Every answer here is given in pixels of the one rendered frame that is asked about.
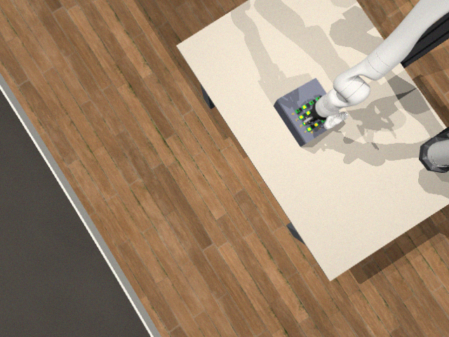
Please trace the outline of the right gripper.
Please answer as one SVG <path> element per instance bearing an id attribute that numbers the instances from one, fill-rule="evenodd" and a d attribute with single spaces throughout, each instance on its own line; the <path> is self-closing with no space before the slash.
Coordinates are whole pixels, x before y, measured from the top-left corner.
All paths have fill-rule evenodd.
<path id="1" fill-rule="evenodd" d="M 308 117 L 303 119 L 303 122 L 305 123 L 305 125 L 310 124 L 312 121 L 316 121 L 316 120 L 326 120 L 327 118 L 321 117 L 317 112 L 316 112 L 316 102 L 314 103 L 313 107 L 312 107 L 312 111 L 309 114 Z"/>

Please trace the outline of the grey switch panel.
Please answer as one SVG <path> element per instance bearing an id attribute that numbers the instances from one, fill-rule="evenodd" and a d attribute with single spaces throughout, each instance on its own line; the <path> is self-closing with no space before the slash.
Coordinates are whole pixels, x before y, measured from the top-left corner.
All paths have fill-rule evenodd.
<path id="1" fill-rule="evenodd" d="M 302 120 L 309 116 L 314 103 L 325 94 L 323 87 L 315 78 L 280 97 L 274 103 L 274 108 L 300 147 L 327 131 L 324 128 L 326 120 L 317 120 L 307 125 Z"/>

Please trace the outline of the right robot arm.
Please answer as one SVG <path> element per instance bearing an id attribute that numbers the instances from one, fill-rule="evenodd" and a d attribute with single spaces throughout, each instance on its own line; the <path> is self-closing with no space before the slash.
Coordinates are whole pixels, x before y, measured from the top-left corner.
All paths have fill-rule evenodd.
<path id="1" fill-rule="evenodd" d="M 348 118 L 343 107 L 362 103 L 370 86 L 359 75 L 377 81 L 395 68 L 413 49 L 418 39 L 449 12 L 449 0 L 419 0 L 399 26 L 364 60 L 339 74 L 333 89 L 316 102 L 316 112 L 330 129 Z M 338 112 L 337 112 L 338 111 Z"/>

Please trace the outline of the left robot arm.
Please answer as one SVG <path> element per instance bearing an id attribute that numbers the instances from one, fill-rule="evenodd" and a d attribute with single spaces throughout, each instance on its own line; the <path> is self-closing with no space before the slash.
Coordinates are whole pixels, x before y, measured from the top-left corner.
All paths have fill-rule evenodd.
<path id="1" fill-rule="evenodd" d="M 449 167 L 449 140 L 432 144 L 427 152 L 429 161 L 436 167 Z"/>

